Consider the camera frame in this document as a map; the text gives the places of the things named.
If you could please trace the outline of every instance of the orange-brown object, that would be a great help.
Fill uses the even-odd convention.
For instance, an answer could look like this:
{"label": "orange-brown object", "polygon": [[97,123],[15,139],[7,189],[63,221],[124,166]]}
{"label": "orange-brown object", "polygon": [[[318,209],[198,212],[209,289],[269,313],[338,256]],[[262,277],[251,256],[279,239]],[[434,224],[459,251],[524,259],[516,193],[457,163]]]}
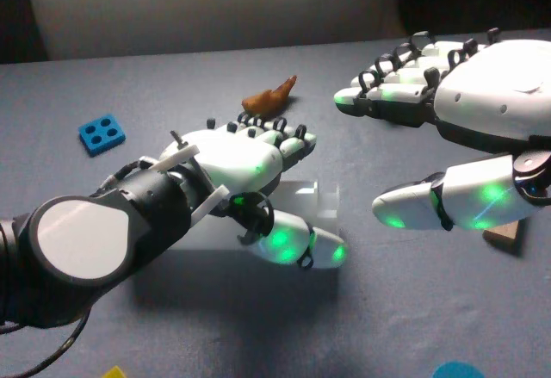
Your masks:
{"label": "orange-brown object", "polygon": [[293,75],[275,90],[266,90],[255,96],[249,96],[241,105],[251,115],[270,117],[281,112],[287,104],[289,93],[296,83],[296,75]]}

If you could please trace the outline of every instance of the blue circular object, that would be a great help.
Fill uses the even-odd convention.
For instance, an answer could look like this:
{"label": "blue circular object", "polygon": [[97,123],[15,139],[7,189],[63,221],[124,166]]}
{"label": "blue circular object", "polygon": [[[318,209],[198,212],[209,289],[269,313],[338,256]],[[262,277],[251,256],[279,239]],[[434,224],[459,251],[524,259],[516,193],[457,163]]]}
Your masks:
{"label": "blue circular object", "polygon": [[484,378],[484,376],[468,363],[445,363],[438,367],[432,378]]}

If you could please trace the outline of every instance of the gray backdrop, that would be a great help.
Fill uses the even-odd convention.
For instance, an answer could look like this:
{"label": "gray backdrop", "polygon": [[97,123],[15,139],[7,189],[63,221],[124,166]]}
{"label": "gray backdrop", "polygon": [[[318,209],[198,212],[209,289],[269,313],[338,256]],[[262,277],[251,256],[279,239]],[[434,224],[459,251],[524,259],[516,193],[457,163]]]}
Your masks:
{"label": "gray backdrop", "polygon": [[[551,31],[504,37],[551,39]],[[338,113],[333,94],[398,44],[1,66],[1,215],[91,193],[128,160],[157,156],[172,128],[234,119],[244,96],[296,74],[287,117],[319,143],[285,178],[339,185],[352,249],[341,270],[310,273],[238,252],[169,251],[102,298],[82,337],[41,376],[99,377],[118,364],[128,378],[426,378],[452,360],[488,377],[551,376],[547,211],[530,222],[522,257],[496,251],[479,232],[400,231],[370,212],[383,189],[482,155],[431,125]],[[127,142],[89,158],[77,127],[107,112]],[[71,328],[0,337],[0,374],[36,364]]]}

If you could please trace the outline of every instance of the tabletop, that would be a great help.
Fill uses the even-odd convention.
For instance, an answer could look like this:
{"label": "tabletop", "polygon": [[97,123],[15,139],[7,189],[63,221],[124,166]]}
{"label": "tabletop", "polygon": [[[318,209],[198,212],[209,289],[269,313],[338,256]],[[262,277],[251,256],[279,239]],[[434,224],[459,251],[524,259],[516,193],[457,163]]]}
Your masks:
{"label": "tabletop", "polygon": [[[551,30],[502,37],[551,40]],[[484,155],[430,124],[338,112],[335,92],[401,42],[0,66],[0,215],[91,193],[128,161],[158,156],[171,129],[234,120],[245,96],[296,74],[286,116],[318,144],[283,178],[339,187],[351,248],[340,270],[307,273],[239,251],[167,251],[100,299],[81,338],[39,376],[98,378],[119,365],[128,378],[428,378],[449,361],[486,377],[551,376],[547,211],[530,220],[519,256],[481,232],[398,230],[371,214],[384,189]],[[106,113],[127,140],[90,158],[77,128]],[[73,327],[0,337],[0,375],[35,365]]]}

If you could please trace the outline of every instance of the yellow object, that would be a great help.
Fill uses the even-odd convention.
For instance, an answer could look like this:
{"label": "yellow object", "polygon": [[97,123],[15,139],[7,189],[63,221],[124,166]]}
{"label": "yellow object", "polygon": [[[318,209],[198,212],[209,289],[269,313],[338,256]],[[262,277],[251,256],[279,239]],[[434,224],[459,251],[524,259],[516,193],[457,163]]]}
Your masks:
{"label": "yellow object", "polygon": [[122,369],[119,367],[113,367],[107,374],[102,378],[127,378],[126,375],[122,372]]}

